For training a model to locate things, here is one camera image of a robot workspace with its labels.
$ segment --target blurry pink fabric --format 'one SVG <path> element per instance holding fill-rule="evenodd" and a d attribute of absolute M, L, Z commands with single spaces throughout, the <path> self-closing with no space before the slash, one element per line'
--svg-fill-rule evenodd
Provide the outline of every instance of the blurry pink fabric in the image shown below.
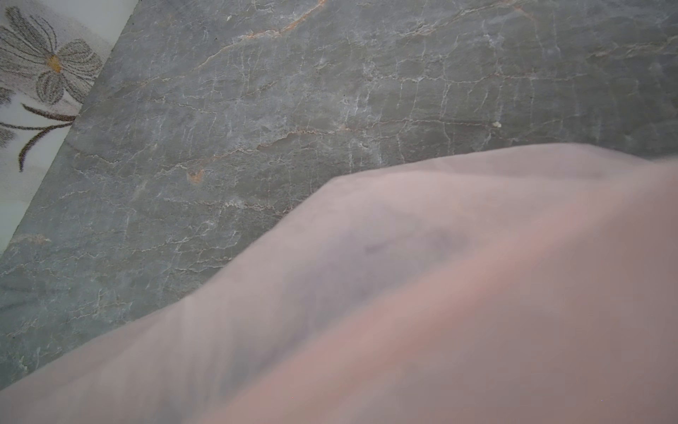
<path fill-rule="evenodd" d="M 678 162 L 576 144 L 336 178 L 0 423 L 676 423 Z"/>

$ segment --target floral rug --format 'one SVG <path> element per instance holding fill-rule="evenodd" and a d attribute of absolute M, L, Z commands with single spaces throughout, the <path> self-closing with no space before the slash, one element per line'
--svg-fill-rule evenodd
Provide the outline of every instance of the floral rug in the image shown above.
<path fill-rule="evenodd" d="M 115 42 L 86 26 L 96 28 L 96 22 L 82 22 L 50 3 L 55 1 L 0 0 L 0 253 Z M 130 14 L 134 4 L 126 0 L 123 6 Z M 129 14 L 122 14 L 115 39 Z"/>

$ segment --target marble tile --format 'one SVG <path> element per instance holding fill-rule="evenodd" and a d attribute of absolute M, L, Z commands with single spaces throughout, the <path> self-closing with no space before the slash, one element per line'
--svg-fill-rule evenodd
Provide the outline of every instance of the marble tile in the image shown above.
<path fill-rule="evenodd" d="M 0 258 L 0 386 L 194 290 L 334 176 L 673 154 L 677 107 L 673 1 L 143 0 Z"/>

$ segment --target pink cloth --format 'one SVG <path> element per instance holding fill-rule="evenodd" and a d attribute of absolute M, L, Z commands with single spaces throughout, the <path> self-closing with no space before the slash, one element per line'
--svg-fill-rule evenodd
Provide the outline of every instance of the pink cloth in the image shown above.
<path fill-rule="evenodd" d="M 329 182 L 2 423 L 675 423 L 678 162 L 575 144 Z"/>

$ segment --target flower stem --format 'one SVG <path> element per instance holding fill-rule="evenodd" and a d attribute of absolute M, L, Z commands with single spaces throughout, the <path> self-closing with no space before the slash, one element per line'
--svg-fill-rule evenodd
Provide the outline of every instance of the flower stem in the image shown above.
<path fill-rule="evenodd" d="M 26 109 L 28 112 L 34 113 L 36 115 L 40 115 L 42 117 L 48 118 L 48 119 L 53 119 L 54 121 L 64 121 L 64 122 L 73 122 L 77 115 L 62 115 L 60 113 L 52 113 L 52 112 L 47 112 L 47 111 L 41 111 L 40 109 L 35 109 L 30 106 L 26 106 L 25 104 L 21 104 L 24 109 Z"/>
<path fill-rule="evenodd" d="M 58 125 L 52 125 L 49 127 L 44 127 L 44 128 L 35 128 L 36 130 L 41 130 L 39 133 L 35 134 L 32 139 L 26 143 L 23 149 L 21 149 L 21 152 L 19 153 L 19 172 L 24 171 L 24 161 L 26 160 L 26 154 L 28 151 L 35 146 L 35 143 L 40 141 L 41 138 L 49 134 L 50 131 L 56 130 L 57 128 L 65 128 L 73 125 L 73 122 L 67 122 L 67 123 L 60 123 Z"/>
<path fill-rule="evenodd" d="M 48 127 L 23 127 L 4 122 L 0 122 L 0 127 L 11 128 L 13 130 L 44 130 L 45 128 L 48 128 Z"/>

